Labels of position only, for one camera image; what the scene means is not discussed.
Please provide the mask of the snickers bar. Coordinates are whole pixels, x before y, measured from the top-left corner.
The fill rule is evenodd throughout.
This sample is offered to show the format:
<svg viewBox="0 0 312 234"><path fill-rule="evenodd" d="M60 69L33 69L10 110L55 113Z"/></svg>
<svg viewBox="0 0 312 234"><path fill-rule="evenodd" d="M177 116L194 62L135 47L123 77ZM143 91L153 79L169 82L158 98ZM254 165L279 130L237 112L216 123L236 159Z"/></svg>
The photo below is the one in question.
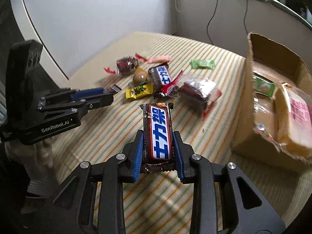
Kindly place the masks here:
<svg viewBox="0 0 312 234"><path fill-rule="evenodd" d="M169 65L164 62L157 66L153 66L148 70L148 73L152 78L155 90L162 89L163 86L168 85L172 81L168 68Z"/></svg>
<svg viewBox="0 0 312 234"><path fill-rule="evenodd" d="M143 111L142 173L166 172L174 169L175 150L170 111L173 103L141 104Z"/></svg>

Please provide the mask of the green candy packet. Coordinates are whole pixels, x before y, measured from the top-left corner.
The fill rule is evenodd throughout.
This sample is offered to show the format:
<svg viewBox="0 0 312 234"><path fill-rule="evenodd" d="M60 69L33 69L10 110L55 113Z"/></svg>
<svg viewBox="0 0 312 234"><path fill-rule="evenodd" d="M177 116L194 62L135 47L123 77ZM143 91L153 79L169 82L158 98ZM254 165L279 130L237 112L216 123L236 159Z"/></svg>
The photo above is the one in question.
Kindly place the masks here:
<svg viewBox="0 0 312 234"><path fill-rule="evenodd" d="M195 59L190 61L192 69L214 69L216 63L214 60L199 60Z"/></svg>

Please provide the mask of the bagged toast bread loaf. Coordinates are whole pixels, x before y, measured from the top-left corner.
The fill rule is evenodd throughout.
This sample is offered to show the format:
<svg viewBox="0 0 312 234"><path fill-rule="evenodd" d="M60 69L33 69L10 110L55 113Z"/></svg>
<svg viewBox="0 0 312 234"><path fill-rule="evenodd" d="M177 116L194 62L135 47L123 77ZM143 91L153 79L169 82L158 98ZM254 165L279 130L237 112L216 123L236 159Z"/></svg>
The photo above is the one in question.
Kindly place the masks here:
<svg viewBox="0 0 312 234"><path fill-rule="evenodd" d="M311 95L288 83L275 94L277 142L294 158L311 162Z"/></svg>

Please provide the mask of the dark red jujube snack bag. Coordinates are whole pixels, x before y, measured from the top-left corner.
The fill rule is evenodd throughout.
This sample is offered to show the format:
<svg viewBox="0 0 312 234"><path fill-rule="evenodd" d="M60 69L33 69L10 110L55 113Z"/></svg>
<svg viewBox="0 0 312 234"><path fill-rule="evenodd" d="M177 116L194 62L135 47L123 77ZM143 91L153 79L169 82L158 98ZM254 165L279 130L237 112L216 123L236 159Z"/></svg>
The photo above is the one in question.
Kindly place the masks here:
<svg viewBox="0 0 312 234"><path fill-rule="evenodd" d="M222 92L214 81L209 79L188 79L178 89L178 96L190 109L195 111L202 120L214 107Z"/></svg>

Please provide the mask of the striped beige table cloth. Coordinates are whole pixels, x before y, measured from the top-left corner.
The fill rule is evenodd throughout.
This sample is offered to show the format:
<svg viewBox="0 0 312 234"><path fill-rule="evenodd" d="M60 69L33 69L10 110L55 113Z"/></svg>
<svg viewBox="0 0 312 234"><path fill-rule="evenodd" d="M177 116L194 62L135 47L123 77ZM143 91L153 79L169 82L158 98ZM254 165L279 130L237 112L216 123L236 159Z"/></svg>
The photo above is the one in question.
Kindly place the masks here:
<svg viewBox="0 0 312 234"><path fill-rule="evenodd" d="M118 95L53 146L57 233L278 233L311 196L311 75L257 33L247 56L159 34L158 98Z"/></svg>

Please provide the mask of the brown braised egg packet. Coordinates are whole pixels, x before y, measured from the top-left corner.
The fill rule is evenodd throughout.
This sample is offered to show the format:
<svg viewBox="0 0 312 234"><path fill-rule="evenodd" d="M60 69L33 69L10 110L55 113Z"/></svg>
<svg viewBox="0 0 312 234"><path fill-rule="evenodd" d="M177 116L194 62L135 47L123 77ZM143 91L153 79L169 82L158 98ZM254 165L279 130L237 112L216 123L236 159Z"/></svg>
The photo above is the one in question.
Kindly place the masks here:
<svg viewBox="0 0 312 234"><path fill-rule="evenodd" d="M141 68L137 68L135 70L135 73L132 78L132 83L135 87L142 85L144 83L150 82L150 81L151 81L151 77L145 70Z"/></svg>

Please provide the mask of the small dark red-ended candy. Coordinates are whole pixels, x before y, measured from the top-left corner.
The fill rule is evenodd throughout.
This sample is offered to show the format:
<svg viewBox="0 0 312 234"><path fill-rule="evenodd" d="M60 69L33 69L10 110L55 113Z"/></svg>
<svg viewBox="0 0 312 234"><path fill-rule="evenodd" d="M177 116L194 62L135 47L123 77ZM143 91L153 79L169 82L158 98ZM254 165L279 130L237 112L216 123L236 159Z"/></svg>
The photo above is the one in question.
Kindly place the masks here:
<svg viewBox="0 0 312 234"><path fill-rule="evenodd" d="M133 56L126 56L118 59L116 65L104 68L108 74L127 76L132 74L139 66L139 60Z"/></svg>

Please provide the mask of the yellow snack packet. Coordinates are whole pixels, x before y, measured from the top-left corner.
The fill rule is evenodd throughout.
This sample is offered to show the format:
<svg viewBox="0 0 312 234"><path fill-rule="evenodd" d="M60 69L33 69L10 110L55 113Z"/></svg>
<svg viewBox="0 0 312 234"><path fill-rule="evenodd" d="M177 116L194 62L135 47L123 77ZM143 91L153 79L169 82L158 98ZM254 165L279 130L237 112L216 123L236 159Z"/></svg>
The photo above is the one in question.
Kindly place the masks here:
<svg viewBox="0 0 312 234"><path fill-rule="evenodd" d="M126 99L139 99L148 95L152 95L154 92L153 84L147 83L139 85L131 89L127 89L125 93Z"/></svg>

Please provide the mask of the pink candy packet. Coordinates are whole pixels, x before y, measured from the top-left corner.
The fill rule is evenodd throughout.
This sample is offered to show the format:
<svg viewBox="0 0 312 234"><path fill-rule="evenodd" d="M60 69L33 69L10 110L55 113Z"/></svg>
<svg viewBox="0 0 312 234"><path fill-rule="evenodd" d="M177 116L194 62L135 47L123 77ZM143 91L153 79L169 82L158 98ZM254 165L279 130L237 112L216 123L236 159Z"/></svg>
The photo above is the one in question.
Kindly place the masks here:
<svg viewBox="0 0 312 234"><path fill-rule="evenodd" d="M163 63L163 62L169 62L171 60L170 55L165 56L153 56L148 58L147 63Z"/></svg>

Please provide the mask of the open cardboard box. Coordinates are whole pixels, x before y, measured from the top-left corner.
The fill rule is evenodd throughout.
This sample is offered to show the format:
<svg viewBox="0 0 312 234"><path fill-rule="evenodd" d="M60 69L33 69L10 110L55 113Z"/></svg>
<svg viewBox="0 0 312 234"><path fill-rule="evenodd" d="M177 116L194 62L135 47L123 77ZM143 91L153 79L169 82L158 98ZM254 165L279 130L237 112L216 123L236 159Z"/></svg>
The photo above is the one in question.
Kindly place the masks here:
<svg viewBox="0 0 312 234"><path fill-rule="evenodd" d="M300 56L251 32L232 151L297 173L311 170L311 75Z"/></svg>

